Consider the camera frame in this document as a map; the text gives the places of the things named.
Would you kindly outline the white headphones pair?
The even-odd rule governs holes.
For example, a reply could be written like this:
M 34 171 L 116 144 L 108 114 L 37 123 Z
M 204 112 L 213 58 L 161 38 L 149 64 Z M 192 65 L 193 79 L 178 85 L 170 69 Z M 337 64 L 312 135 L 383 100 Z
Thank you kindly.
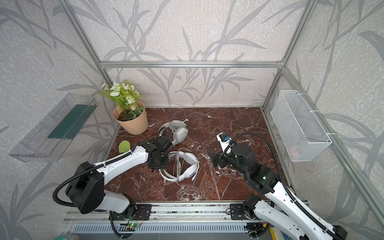
M 169 129 L 172 131 L 172 145 L 176 146 L 177 144 L 182 143 L 186 139 L 189 132 L 186 124 L 187 121 L 188 119 L 182 121 L 172 120 L 162 125 L 158 131 L 158 137 L 163 136 Z
M 173 176 L 167 172 L 166 169 L 160 169 L 159 173 L 164 180 L 172 183 L 177 183 L 185 179 L 191 179 L 194 181 L 200 169 L 200 162 L 197 157 L 186 149 L 187 152 L 183 152 L 182 149 L 176 152 L 170 152 L 169 158 L 175 157 L 175 170 L 176 175 Z M 190 166 L 182 172 L 184 163 L 188 163 Z

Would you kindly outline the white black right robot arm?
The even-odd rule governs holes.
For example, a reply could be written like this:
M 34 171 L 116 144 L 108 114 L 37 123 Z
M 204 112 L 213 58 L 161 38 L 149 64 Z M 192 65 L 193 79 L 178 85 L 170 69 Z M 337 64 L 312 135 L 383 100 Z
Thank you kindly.
M 343 227 L 328 223 L 296 197 L 284 182 L 280 169 L 274 172 L 259 163 L 247 143 L 238 143 L 228 133 L 218 134 L 217 140 L 222 152 L 208 153 L 213 166 L 222 169 L 231 166 L 243 176 L 248 187 L 280 207 L 276 210 L 260 197 L 250 195 L 243 203 L 247 218 L 264 220 L 295 240 L 347 238 Z

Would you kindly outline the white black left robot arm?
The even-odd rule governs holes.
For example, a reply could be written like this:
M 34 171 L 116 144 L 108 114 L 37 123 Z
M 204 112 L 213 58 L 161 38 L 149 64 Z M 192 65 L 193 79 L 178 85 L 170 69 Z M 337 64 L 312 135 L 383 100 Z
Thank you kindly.
M 104 162 L 93 165 L 84 162 L 72 177 L 58 185 L 53 200 L 62 206 L 76 207 L 81 214 L 109 211 L 125 218 L 133 217 L 138 211 L 136 203 L 124 194 L 107 191 L 105 185 L 141 164 L 147 164 L 151 170 L 166 168 L 173 146 L 169 138 L 160 136 L 139 142 L 131 150 Z

